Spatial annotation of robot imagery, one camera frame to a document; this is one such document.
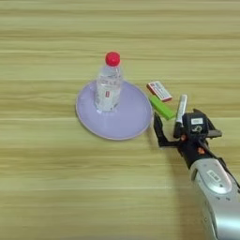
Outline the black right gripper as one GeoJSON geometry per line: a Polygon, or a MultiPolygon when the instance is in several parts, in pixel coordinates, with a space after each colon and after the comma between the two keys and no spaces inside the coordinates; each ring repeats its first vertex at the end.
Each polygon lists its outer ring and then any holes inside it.
{"type": "Polygon", "coordinates": [[[197,160],[213,157],[208,149],[206,138],[213,139],[222,136],[222,132],[215,128],[207,115],[197,109],[193,110],[192,136],[183,133],[179,141],[170,142],[163,132],[162,121],[156,113],[154,114],[154,131],[159,147],[178,146],[178,152],[184,158],[188,168],[197,160]]]}

